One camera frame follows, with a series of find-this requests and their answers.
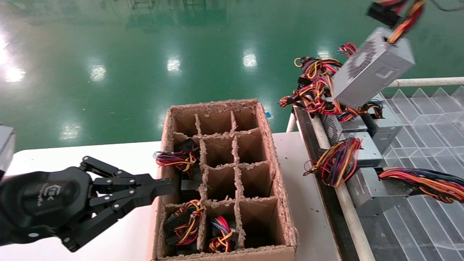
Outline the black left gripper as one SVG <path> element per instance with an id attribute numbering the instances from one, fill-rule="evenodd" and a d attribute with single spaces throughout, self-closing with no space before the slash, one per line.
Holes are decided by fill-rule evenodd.
<path id="1" fill-rule="evenodd" d="M 132 210 L 154 200 L 154 188 L 128 188 L 88 201 L 91 180 L 77 167 L 3 177 L 1 245 L 60 236 L 63 245 L 76 252 Z"/>

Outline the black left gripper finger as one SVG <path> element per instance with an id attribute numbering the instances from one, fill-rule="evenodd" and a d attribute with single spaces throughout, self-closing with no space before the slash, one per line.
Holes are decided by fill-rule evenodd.
<path id="1" fill-rule="evenodd" d="M 103 194 L 140 190 L 145 196 L 172 195 L 175 185 L 171 178 L 154 179 L 150 174 L 131 174 L 96 158 L 85 156 L 80 170 L 98 175 L 92 181 L 93 188 Z"/>

